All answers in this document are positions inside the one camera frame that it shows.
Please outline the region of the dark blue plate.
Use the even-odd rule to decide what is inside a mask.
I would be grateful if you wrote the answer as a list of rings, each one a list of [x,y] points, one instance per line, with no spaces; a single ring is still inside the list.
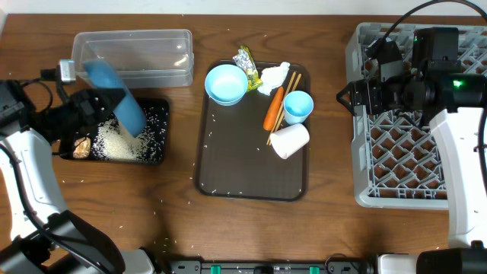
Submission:
[[[137,137],[146,126],[146,116],[117,71],[105,59],[91,59],[83,63],[89,80],[97,91],[107,95],[108,110],[132,137]]]

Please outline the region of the light blue cup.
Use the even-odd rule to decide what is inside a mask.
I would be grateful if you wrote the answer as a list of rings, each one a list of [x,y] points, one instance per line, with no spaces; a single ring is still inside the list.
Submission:
[[[284,99],[285,122],[303,123],[314,109],[313,98],[304,91],[292,91]]]

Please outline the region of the white paper cup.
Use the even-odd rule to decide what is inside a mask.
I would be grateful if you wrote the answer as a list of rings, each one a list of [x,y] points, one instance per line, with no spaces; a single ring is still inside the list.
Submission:
[[[310,134],[303,124],[297,123],[272,133],[270,141],[275,153],[287,159],[310,141]]]

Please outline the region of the light blue bowl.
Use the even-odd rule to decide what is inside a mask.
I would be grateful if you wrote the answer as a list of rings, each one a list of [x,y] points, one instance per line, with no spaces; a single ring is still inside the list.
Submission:
[[[214,102],[225,107],[237,104],[247,92],[245,72],[236,65],[223,64],[212,68],[205,78],[205,91]]]

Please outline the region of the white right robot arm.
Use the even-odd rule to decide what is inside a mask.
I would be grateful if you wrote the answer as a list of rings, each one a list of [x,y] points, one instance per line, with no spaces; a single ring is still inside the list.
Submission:
[[[422,112],[440,153],[449,206],[447,249],[419,255],[384,254],[376,273],[484,273],[486,271],[486,78],[430,72],[385,82],[349,82],[336,99],[350,113]]]

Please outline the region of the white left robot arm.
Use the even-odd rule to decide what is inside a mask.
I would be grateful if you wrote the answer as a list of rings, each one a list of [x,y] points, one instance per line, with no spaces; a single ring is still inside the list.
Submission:
[[[38,112],[16,81],[1,83],[1,171],[12,213],[5,273],[159,273],[146,250],[121,251],[68,209],[53,170],[53,141],[107,118],[121,89],[82,90]]]

